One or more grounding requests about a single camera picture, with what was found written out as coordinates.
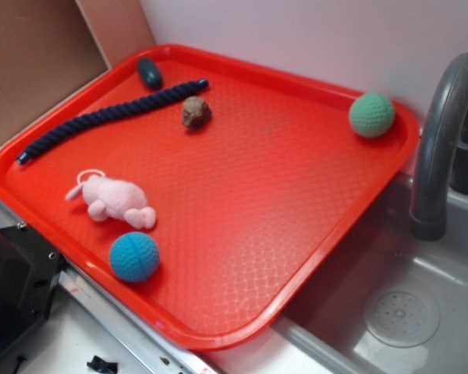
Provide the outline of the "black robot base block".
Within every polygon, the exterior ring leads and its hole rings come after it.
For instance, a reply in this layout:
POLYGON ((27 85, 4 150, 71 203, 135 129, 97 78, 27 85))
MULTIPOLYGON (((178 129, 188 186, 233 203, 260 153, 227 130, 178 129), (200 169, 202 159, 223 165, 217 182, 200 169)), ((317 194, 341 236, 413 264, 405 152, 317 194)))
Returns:
POLYGON ((0 228, 0 362, 48 320, 63 262, 32 227, 0 228))

